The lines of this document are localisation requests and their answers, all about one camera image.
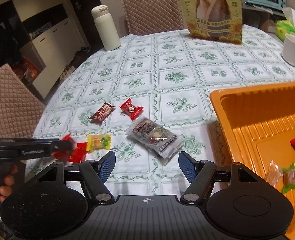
chair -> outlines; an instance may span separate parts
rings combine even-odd
[[[32,138],[44,109],[9,65],[0,68],[0,138]]]
[[[121,0],[129,32],[135,35],[182,30],[178,0]]]

doorway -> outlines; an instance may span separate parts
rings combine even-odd
[[[94,19],[91,10],[98,5],[101,5],[100,0],[70,0],[74,11],[80,21],[84,34],[91,45],[92,50],[97,51],[103,48],[103,43],[100,39],[98,31],[95,27]]]

bottle cap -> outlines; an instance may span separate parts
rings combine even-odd
[[[92,9],[92,16],[94,19],[105,14],[108,14],[108,7],[106,5],[99,5]]]

blue gripper pad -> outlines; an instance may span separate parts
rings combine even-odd
[[[115,167],[115,153],[113,152],[104,162],[101,163],[99,177],[105,183]]]
[[[188,182],[192,183],[197,176],[194,168],[194,163],[186,158],[181,152],[178,155],[178,166],[187,178]]]

white mug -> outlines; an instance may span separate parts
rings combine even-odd
[[[294,35],[286,33],[282,56],[287,63],[295,67],[295,36]]]

